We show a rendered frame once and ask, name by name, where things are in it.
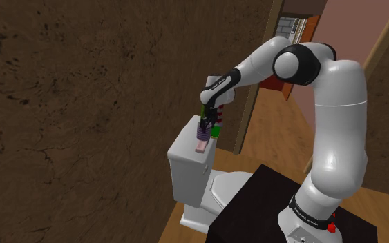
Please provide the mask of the green box with striped figure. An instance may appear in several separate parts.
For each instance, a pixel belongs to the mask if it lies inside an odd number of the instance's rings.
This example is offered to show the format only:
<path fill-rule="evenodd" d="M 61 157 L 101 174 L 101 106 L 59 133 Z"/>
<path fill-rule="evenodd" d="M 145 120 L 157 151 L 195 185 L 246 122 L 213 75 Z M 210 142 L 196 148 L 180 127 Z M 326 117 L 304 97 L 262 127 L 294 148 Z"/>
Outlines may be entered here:
<path fill-rule="evenodd" d="M 205 106 L 202 106 L 201 112 L 200 112 L 200 121 L 202 121 L 202 116 L 203 116 L 203 110 Z M 215 108 L 216 109 L 216 123 L 213 128 L 211 128 L 211 136 L 213 138 L 218 138 L 220 134 L 220 129 L 222 128 L 223 122 L 222 122 L 222 114 L 223 114 L 223 105 L 220 105 L 219 107 Z"/>

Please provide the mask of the purple ribbed cup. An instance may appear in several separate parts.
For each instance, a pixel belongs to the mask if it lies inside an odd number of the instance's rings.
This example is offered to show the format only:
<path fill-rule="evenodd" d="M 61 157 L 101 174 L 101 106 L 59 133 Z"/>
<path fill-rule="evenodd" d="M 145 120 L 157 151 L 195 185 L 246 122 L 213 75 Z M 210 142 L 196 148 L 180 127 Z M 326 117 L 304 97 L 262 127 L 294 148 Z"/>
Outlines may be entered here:
<path fill-rule="evenodd" d="M 198 122 L 196 138 L 199 141 L 208 141 L 211 137 L 211 124 L 204 125 L 202 121 Z"/>

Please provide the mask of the white toilet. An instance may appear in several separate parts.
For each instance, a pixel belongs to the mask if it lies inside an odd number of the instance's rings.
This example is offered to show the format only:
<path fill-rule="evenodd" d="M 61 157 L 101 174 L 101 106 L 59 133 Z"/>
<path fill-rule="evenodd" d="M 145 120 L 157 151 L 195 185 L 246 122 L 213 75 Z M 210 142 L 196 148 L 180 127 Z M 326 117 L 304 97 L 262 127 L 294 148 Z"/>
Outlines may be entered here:
<path fill-rule="evenodd" d="M 184 204 L 180 224 L 206 234 L 211 223 L 252 174 L 214 170 L 216 140 L 210 139 L 202 153 L 196 151 L 199 122 L 198 115 L 187 122 L 168 150 L 167 157 L 173 198 Z"/>

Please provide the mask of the orange door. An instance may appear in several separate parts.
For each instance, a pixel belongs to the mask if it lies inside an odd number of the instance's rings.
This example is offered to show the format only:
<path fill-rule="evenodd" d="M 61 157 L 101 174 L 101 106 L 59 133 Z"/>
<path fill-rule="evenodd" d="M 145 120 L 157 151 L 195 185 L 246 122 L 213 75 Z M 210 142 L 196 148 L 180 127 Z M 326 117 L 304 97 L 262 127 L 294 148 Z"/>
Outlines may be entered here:
<path fill-rule="evenodd" d="M 276 36 L 286 37 L 290 46 L 276 59 L 277 76 L 272 75 L 260 84 L 260 88 L 281 91 L 284 100 L 287 101 L 293 90 L 294 84 L 284 82 L 297 73 L 301 61 L 294 54 L 301 42 L 311 41 L 321 16 L 312 17 L 281 17 L 276 29 Z"/>

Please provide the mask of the black robot stand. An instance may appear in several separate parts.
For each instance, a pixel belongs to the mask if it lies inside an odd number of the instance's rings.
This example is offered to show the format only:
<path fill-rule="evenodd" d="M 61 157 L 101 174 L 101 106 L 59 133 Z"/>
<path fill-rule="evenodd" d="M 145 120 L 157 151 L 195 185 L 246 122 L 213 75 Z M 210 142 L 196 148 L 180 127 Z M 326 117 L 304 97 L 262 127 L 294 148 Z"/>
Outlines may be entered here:
<path fill-rule="evenodd" d="M 377 228 L 338 207 L 327 220 L 303 213 L 293 196 L 300 184 L 262 164 L 211 223 L 205 243 L 287 243 L 278 226 L 286 206 L 298 219 L 329 235 L 340 233 L 343 243 L 379 243 Z"/>

